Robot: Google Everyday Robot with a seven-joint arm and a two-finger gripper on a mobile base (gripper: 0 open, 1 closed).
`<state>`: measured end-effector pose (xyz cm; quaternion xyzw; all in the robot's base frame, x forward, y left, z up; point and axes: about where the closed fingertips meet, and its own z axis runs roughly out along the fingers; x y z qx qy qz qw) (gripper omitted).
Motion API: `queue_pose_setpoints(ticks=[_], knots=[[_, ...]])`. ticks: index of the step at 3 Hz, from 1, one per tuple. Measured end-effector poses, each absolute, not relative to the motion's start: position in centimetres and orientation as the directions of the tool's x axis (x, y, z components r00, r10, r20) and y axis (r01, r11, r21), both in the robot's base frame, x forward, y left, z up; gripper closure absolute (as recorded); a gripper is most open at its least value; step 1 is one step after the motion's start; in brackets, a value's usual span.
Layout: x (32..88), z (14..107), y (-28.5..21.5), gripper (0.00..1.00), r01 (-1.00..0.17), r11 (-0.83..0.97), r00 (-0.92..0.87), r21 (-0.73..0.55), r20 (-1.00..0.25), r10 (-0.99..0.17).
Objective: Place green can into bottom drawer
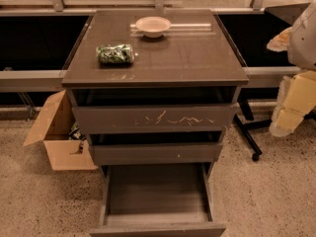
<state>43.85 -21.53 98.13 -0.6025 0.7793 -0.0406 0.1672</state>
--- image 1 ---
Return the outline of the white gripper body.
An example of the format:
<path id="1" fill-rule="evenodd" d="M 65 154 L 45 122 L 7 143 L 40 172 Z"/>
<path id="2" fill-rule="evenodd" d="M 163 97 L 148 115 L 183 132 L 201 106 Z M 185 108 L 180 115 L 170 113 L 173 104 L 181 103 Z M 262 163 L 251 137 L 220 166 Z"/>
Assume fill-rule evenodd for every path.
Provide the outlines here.
<path id="1" fill-rule="evenodd" d="M 293 23 L 287 56 L 301 69 L 316 70 L 316 0 Z"/>

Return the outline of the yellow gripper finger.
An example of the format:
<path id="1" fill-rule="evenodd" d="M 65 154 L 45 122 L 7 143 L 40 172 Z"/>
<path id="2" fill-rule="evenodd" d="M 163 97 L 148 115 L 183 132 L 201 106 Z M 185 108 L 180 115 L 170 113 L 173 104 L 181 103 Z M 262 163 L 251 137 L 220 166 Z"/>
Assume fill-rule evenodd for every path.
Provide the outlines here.
<path id="1" fill-rule="evenodd" d="M 270 133 L 284 137 L 293 133 L 316 107 L 316 72 L 304 71 L 280 82 Z"/>
<path id="2" fill-rule="evenodd" d="M 280 32 L 268 42 L 267 49 L 275 52 L 287 51 L 291 32 L 292 27 Z"/>

